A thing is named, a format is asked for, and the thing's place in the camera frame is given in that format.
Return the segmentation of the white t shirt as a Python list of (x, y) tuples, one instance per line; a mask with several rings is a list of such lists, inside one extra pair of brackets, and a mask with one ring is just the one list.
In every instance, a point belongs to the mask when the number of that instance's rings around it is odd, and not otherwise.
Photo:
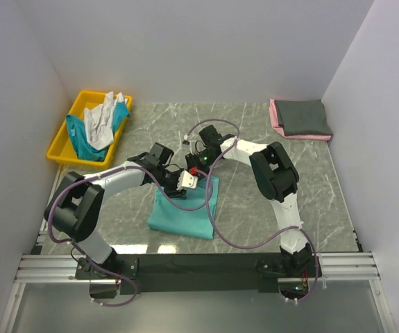
[(122, 121), (129, 116), (128, 98), (122, 93), (108, 92), (96, 107), (84, 109), (85, 135), (88, 144), (100, 151), (114, 141)]

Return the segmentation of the teal t shirt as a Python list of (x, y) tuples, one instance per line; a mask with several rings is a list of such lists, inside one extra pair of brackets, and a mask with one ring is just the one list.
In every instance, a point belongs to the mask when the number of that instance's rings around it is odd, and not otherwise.
[(72, 114), (68, 114), (65, 120), (67, 123), (67, 132), (76, 157), (80, 160), (103, 162), (106, 159), (110, 146), (100, 151), (92, 148), (86, 139), (83, 120)]

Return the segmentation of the aluminium frame rail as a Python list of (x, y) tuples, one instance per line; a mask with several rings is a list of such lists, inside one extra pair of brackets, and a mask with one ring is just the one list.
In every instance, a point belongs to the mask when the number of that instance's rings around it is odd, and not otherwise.
[[(259, 242), (276, 231), (273, 210), (261, 198), (249, 168), (240, 163), (220, 165), (217, 223), (233, 242)], [(235, 249), (220, 238), (212, 240), (152, 231), (146, 226), (154, 189), (145, 187), (136, 194), (118, 194), (101, 211), (101, 234), (120, 254), (212, 254), (233, 253)], [(380, 280), (374, 256), (362, 249), (330, 162), (305, 162), (300, 170), (298, 208), (307, 234), (317, 247), (323, 275), (321, 294), (327, 295), (344, 283), (347, 295), (363, 284), (365, 301), (357, 306), (364, 314), (371, 310), (381, 332), (397, 330)], [(70, 283), (75, 280), (76, 263), (69, 246), (52, 244), (40, 231), (35, 255), (24, 255), (16, 273), (17, 292), (12, 294), (2, 320), (3, 332), (12, 332), (19, 315), (18, 304), (25, 286), (32, 283)]]

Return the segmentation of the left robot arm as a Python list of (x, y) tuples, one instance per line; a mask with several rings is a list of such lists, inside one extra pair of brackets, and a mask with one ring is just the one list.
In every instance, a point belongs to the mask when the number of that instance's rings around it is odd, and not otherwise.
[(173, 155), (156, 143), (149, 152), (111, 169), (91, 175), (67, 173), (44, 213), (50, 239), (70, 242), (101, 268), (117, 271), (117, 252), (96, 231), (101, 206), (111, 196), (151, 183), (168, 198), (184, 198), (188, 188), (196, 187), (197, 178), (183, 168), (172, 171)]

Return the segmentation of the folded pink t shirt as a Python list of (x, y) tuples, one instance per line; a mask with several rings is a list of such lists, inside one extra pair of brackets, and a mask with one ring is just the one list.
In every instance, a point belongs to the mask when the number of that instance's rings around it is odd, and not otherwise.
[(328, 125), (321, 100), (283, 101), (270, 100), (271, 126), (288, 139), (313, 139), (329, 141), (333, 132)]

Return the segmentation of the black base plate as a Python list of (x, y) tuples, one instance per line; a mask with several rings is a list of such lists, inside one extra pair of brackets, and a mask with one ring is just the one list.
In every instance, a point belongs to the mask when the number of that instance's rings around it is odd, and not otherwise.
[(313, 257), (295, 262), (282, 253), (117, 255), (112, 271), (140, 292), (238, 291), (277, 293), (280, 279), (321, 277)]

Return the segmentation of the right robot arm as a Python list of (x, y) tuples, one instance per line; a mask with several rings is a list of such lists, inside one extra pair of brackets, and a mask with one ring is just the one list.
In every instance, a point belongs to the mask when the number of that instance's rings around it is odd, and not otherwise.
[(222, 159), (250, 166), (257, 188), (270, 201), (281, 231), (278, 272), (283, 276), (301, 275), (314, 254), (298, 211), (299, 175), (282, 144), (256, 144), (235, 135), (221, 135), (213, 125), (202, 129), (199, 135), (204, 149), (186, 154), (187, 167), (210, 174)]

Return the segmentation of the yellow plastic bin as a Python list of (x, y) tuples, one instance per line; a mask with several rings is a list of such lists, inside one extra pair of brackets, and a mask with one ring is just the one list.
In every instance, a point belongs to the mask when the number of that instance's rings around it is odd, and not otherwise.
[[(104, 92), (94, 92), (94, 91), (82, 91), (76, 97), (74, 104), (72, 105), (68, 114), (72, 114), (77, 116), (80, 119), (84, 119), (84, 109), (89, 108), (92, 109), (97, 105), (103, 102)], [(128, 98), (127, 106), (130, 111), (132, 97), (126, 96)], [(63, 124), (61, 125), (56, 137), (53, 139), (46, 156), (55, 162), (60, 164), (69, 164), (69, 165), (78, 165), (84, 167), (92, 167), (97, 169), (107, 169), (110, 167), (113, 159), (113, 153), (117, 147), (119, 142), (119, 138), (121, 137), (122, 131), (124, 126), (127, 122), (127, 118), (124, 119), (122, 124), (119, 127), (118, 132), (114, 135), (114, 142), (110, 145), (106, 159), (103, 162), (93, 162), (88, 160), (80, 160), (76, 157), (76, 153), (72, 148), (70, 138), (67, 132), (67, 123), (64, 120)]]

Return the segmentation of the folded dark grey t shirt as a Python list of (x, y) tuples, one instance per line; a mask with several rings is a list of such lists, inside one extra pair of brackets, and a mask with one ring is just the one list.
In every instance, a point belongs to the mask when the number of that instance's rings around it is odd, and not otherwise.
[(275, 100), (274, 105), (285, 135), (333, 135), (321, 100)]

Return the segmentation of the mint green polo shirt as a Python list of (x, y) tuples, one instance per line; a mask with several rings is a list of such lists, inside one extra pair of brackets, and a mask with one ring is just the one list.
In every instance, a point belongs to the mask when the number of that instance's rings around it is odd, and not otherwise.
[[(206, 179), (202, 179), (195, 189), (187, 192), (186, 199), (173, 198), (172, 201), (181, 207), (198, 207), (205, 202), (205, 186)], [(214, 234), (205, 206), (194, 211), (181, 210), (172, 205), (159, 189), (155, 191), (147, 225), (152, 230), (201, 239), (213, 239)]]

